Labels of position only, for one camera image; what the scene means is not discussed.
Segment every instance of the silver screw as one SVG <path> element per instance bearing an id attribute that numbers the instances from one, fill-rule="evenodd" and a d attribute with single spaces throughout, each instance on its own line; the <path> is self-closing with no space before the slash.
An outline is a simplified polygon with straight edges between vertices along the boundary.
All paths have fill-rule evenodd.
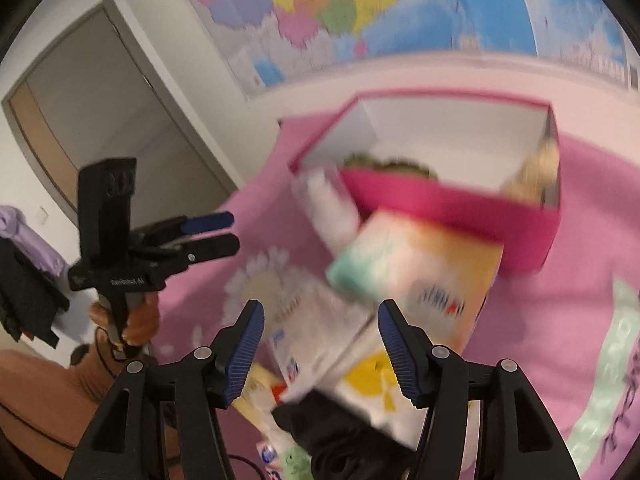
<path id="1" fill-rule="evenodd" d="M 211 357 L 211 348 L 209 348 L 208 346 L 201 346 L 199 348 L 196 348 L 193 351 L 193 356 L 196 359 L 207 359 Z"/>
<path id="2" fill-rule="evenodd" d="M 514 372 L 518 369 L 516 361 L 512 361 L 511 359 L 504 359 L 500 363 L 500 366 L 508 372 Z"/>
<path id="3" fill-rule="evenodd" d="M 434 346 L 433 350 L 431 350 L 431 353 L 438 359 L 446 359 L 451 354 L 451 352 L 449 352 L 449 349 L 445 348 L 444 346 Z"/>
<path id="4" fill-rule="evenodd" d="M 130 374 L 137 374 L 140 370 L 142 370 L 143 365 L 140 361 L 132 361 L 127 365 L 127 372 Z"/>

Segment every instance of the purple clothing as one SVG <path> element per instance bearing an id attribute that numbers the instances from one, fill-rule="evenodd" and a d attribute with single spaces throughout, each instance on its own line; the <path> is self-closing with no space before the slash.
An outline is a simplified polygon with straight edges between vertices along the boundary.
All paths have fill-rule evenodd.
<path id="1" fill-rule="evenodd" d="M 38 269 L 60 277 L 66 269 L 66 261 L 46 243 L 11 206 L 0 206 L 0 237 L 8 238 Z"/>

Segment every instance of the gray door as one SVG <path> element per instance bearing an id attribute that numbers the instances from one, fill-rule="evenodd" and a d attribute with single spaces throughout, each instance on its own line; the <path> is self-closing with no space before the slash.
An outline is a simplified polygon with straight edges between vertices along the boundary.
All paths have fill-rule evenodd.
<path id="1" fill-rule="evenodd" d="M 26 83 L 73 166 L 137 158 L 134 226 L 207 214 L 232 191 L 210 152 L 177 126 L 103 10 L 64 37 Z"/>

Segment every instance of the white wall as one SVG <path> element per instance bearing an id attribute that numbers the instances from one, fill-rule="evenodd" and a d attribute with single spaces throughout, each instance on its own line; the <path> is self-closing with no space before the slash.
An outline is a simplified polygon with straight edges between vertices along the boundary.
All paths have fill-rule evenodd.
<path id="1" fill-rule="evenodd" d="M 100 1 L 44 0 L 0 65 L 0 98 L 50 42 Z M 188 0 L 115 2 L 177 103 L 239 185 L 256 175 L 266 160 L 278 118 L 336 108 L 358 91 L 379 88 L 464 87 L 551 100 L 561 131 L 640 164 L 638 94 L 587 73 L 514 56 L 417 55 L 328 72 L 249 100 Z M 68 261 L 75 260 L 78 232 L 31 171 L 4 117 L 0 178 L 0 203 L 20 208 L 34 229 Z M 40 207 L 49 215 L 44 225 L 36 221 Z M 86 302 L 86 297 L 76 300 L 74 313 L 66 319 L 86 319 Z M 82 326 L 76 318 L 68 332 Z"/>

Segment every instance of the tissue pack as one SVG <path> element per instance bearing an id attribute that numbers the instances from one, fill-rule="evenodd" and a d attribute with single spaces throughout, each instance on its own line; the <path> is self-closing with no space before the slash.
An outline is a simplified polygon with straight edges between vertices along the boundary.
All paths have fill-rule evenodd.
<path id="1" fill-rule="evenodd" d="M 460 353 L 501 256 L 498 242 L 379 210 L 326 275 L 334 288 L 361 301 L 396 300 L 434 344 Z"/>

